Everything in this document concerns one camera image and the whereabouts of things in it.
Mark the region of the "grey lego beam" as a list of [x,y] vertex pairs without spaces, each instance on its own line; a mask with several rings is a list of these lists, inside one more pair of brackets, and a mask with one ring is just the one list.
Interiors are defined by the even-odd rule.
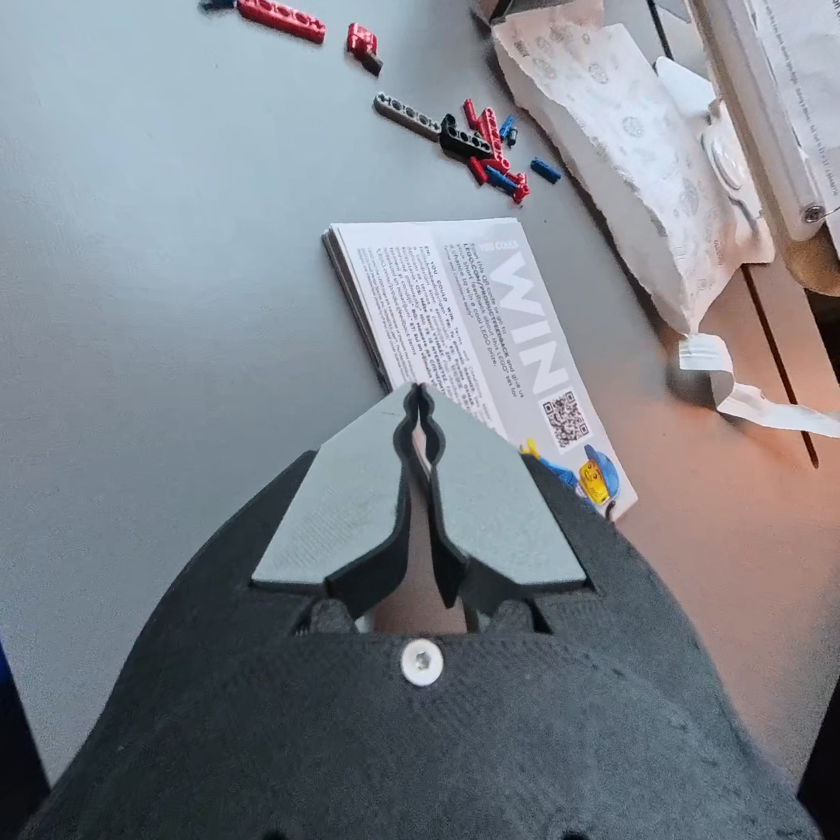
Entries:
[[401,125],[407,130],[437,143],[442,130],[441,123],[425,113],[405,105],[402,101],[380,91],[373,99],[374,110],[382,117]]

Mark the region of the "red lego connector black pin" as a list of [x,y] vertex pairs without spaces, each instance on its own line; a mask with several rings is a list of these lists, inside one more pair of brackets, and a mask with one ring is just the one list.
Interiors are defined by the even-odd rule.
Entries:
[[346,49],[374,77],[380,76],[383,62],[378,56],[377,37],[368,28],[351,23],[348,26]]

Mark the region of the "lego instruction booklet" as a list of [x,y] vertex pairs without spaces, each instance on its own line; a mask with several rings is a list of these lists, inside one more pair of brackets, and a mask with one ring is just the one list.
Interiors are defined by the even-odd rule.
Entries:
[[435,386],[610,521],[636,503],[517,219],[333,224],[322,240],[387,391]]

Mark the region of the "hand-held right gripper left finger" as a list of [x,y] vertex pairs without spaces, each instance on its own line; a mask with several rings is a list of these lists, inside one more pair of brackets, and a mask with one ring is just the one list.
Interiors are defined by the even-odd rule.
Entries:
[[340,601],[361,618],[403,581],[417,386],[404,384],[325,442],[251,575],[262,589]]

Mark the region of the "printed instruction sheet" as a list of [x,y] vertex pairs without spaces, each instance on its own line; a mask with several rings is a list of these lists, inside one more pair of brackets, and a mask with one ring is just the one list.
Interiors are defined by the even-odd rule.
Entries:
[[752,2],[784,110],[829,212],[839,204],[839,2]]

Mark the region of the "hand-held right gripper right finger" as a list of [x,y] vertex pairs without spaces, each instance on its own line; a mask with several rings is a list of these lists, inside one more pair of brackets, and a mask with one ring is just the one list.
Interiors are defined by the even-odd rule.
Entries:
[[418,387],[434,578],[447,607],[493,615],[505,601],[587,582],[524,458],[431,385]]

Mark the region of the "torn white paper bag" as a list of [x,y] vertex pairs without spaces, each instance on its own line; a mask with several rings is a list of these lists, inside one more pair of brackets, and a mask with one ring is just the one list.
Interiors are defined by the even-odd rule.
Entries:
[[604,216],[659,315],[700,332],[743,264],[774,242],[726,103],[705,78],[644,56],[603,2],[510,14],[491,29],[515,102]]

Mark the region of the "pile of red blue lego pieces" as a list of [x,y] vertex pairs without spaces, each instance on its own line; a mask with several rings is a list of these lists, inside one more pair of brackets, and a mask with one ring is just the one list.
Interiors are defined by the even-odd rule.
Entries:
[[501,126],[493,108],[478,112],[473,101],[468,98],[464,101],[463,110],[468,127],[489,144],[491,151],[490,157],[486,159],[475,156],[468,158],[467,167],[477,185],[491,184],[508,195],[516,205],[522,205],[530,194],[528,177],[523,172],[511,170],[503,150]]

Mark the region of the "red lego beam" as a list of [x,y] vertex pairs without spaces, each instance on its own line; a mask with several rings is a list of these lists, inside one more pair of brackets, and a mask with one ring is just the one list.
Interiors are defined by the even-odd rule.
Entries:
[[273,1],[236,1],[240,17],[260,26],[321,45],[326,26],[320,19],[301,10]]

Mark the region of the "black angled lego beam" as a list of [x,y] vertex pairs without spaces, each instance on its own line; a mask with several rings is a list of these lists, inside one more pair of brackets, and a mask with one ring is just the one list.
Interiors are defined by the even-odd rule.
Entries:
[[446,113],[440,123],[438,141],[445,151],[465,159],[482,161],[495,156],[493,146],[480,133],[461,129],[451,113]]

